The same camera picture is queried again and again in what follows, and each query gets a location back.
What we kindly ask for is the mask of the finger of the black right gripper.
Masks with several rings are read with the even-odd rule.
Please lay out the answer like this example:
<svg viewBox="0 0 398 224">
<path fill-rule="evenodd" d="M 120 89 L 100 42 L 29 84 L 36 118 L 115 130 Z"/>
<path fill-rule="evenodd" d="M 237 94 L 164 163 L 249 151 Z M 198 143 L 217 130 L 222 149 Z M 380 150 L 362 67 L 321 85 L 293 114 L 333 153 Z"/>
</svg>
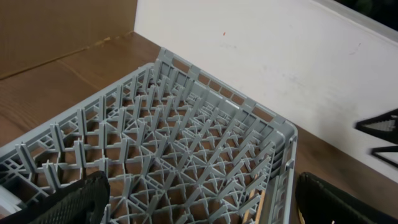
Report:
<svg viewBox="0 0 398 224">
<path fill-rule="evenodd" d="M 397 144 L 397 109 L 358 121 L 355 129 L 376 138 Z"/>
<path fill-rule="evenodd" d="M 372 148 L 370 155 L 397 168 L 397 146 Z"/>
</svg>

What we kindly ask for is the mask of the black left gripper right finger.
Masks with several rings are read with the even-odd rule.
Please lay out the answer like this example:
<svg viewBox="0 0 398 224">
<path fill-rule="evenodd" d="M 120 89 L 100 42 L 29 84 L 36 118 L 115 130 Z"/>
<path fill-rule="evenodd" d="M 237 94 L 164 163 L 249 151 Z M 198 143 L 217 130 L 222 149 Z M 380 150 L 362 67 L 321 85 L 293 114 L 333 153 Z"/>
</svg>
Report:
<svg viewBox="0 0 398 224">
<path fill-rule="evenodd" d="M 295 189 L 300 221 L 304 224 L 397 224 L 397 219 L 358 200 L 329 182 L 303 172 Z"/>
</svg>

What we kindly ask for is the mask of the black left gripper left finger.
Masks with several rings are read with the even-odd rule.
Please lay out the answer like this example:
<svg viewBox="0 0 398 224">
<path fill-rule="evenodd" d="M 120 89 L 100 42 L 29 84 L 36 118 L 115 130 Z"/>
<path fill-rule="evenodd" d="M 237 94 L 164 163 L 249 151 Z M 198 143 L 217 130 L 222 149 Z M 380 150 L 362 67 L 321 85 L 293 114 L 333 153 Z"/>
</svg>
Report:
<svg viewBox="0 0 398 224">
<path fill-rule="evenodd" d="M 1 219 L 2 224 L 99 224 L 109 203 L 110 185 L 98 170 L 59 189 L 43 201 Z"/>
</svg>

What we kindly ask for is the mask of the wooden chopstick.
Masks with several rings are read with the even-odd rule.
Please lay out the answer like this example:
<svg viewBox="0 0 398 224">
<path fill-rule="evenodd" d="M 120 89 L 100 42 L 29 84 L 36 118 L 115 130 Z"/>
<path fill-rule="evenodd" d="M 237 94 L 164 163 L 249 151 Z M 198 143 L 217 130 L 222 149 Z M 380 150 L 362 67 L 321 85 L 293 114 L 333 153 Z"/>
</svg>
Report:
<svg viewBox="0 0 398 224">
<path fill-rule="evenodd" d="M 263 190 L 261 192 L 261 199 L 259 201 L 259 206 L 257 208 L 256 217 L 255 217 L 255 220 L 254 220 L 255 224 L 259 224 L 262 208 L 263 208 L 263 205 L 264 205 L 265 195 L 266 195 L 266 191 Z"/>
<path fill-rule="evenodd" d="M 249 194 L 249 200 L 244 206 L 245 213 L 243 216 L 242 223 L 246 223 L 249 220 L 249 216 L 251 214 L 252 208 L 257 204 L 257 201 L 259 200 L 258 192 L 256 189 L 252 189 L 250 194 Z"/>
</svg>

